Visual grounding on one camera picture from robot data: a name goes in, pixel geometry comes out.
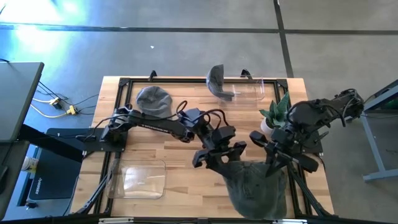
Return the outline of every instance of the wooden table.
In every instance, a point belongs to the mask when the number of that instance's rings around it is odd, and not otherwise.
[[[118,83],[121,77],[104,77],[99,93],[93,126],[104,118],[112,115]],[[292,104],[307,100],[305,85],[302,78],[287,79]],[[132,89],[131,103],[134,108],[137,93],[149,83],[135,83]],[[166,90],[173,99],[173,109],[182,101],[187,100],[187,108],[199,108],[203,111],[220,107],[215,98],[202,83],[156,83]],[[248,146],[242,160],[264,160],[266,153],[255,146],[249,133],[260,131],[262,115],[258,109],[268,109],[271,100],[275,100],[272,85],[265,85],[265,97],[261,101],[250,103],[249,106],[221,106],[226,113],[230,125],[236,127],[235,141],[246,141]],[[184,144],[165,133],[140,127],[129,131],[129,138],[122,159],[161,159],[166,163],[167,176],[165,193],[160,199],[115,199],[112,216],[114,217],[222,217],[236,218],[236,212],[229,201],[227,189],[222,176],[205,169],[194,169],[192,158],[196,150],[201,149],[201,142],[194,140]],[[95,152],[83,161],[80,176],[76,185],[71,212],[77,211],[91,196],[100,179],[104,152]],[[323,207],[333,213],[330,193],[322,164],[318,171],[306,173],[308,188],[316,196]],[[303,197],[298,190],[301,210],[304,212]],[[104,210],[106,198],[102,200],[101,212]],[[292,198],[289,185],[286,188],[287,217],[294,217]]]

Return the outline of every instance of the desk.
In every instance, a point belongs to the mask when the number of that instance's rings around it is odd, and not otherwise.
[[[168,78],[203,78],[203,77],[168,77]],[[118,91],[120,77],[104,77],[99,93],[93,126],[104,118],[112,115]],[[288,78],[290,100],[294,104],[307,100],[304,81],[301,78]],[[131,104],[137,108],[135,98],[142,88],[150,83],[134,83]],[[166,90],[173,99],[173,109],[182,101],[187,100],[187,108],[210,110],[220,107],[215,98],[203,83],[154,83]],[[273,86],[265,85],[265,98],[250,106],[220,107],[226,113],[230,125],[236,127],[235,141],[246,141],[242,160],[264,160],[266,153],[255,146],[249,133],[260,131],[262,119],[258,109],[268,108],[271,100],[275,100]],[[111,215],[113,217],[220,217],[241,218],[229,201],[227,189],[222,176],[205,169],[194,169],[192,157],[196,150],[201,149],[201,142],[194,140],[184,144],[168,134],[140,127],[132,128],[128,134],[126,150],[121,159],[162,159],[167,166],[165,194],[157,200],[151,199],[115,199]],[[77,211],[89,199],[100,180],[104,153],[95,152],[86,158],[81,166],[80,176],[76,185],[71,212]],[[318,171],[306,173],[308,188],[316,196],[323,207],[333,213],[330,193],[325,172],[320,164]],[[303,197],[298,190],[300,208],[304,211]],[[294,217],[292,198],[289,186],[286,188],[287,217]],[[101,212],[106,200],[102,200]]]

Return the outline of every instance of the green leaves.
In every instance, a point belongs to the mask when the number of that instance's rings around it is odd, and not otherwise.
[[[285,125],[287,105],[289,104],[289,92],[276,104],[273,100],[269,105],[269,111],[259,110],[260,113],[266,117],[273,126],[280,128]]]

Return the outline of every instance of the white pot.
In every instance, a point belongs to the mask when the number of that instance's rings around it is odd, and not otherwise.
[[[267,120],[267,118],[264,118],[264,119],[261,121],[260,128],[261,128],[261,131],[262,131],[264,134],[266,134],[267,136],[270,136],[270,135],[271,135],[271,132],[272,132],[272,130],[273,130],[273,128],[268,127],[268,125],[267,125],[267,123],[266,123],[266,120]]]

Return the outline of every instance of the concrete floor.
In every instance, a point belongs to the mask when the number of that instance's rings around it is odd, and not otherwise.
[[[272,0],[49,1],[11,0],[0,22],[97,27],[200,27],[277,29]],[[396,30],[393,0],[280,0],[286,29]],[[279,34],[72,32],[28,26],[0,29],[0,58],[43,61],[41,81],[77,102],[96,94],[105,75],[205,75],[216,64],[237,75],[242,68],[264,77],[286,77]],[[308,97],[330,98],[356,88],[363,98],[397,79],[397,35],[287,35],[294,77]],[[95,105],[95,100],[84,106]],[[48,114],[57,111],[40,107]],[[30,110],[25,123],[85,128],[92,116],[46,119]],[[364,183],[377,171],[360,121],[333,123],[323,141],[326,174],[335,213],[341,217],[397,222],[398,179]],[[398,158],[391,167],[398,167]],[[48,202],[51,207],[66,201]],[[61,215],[27,211],[27,217]],[[15,213],[9,212],[8,218]]]

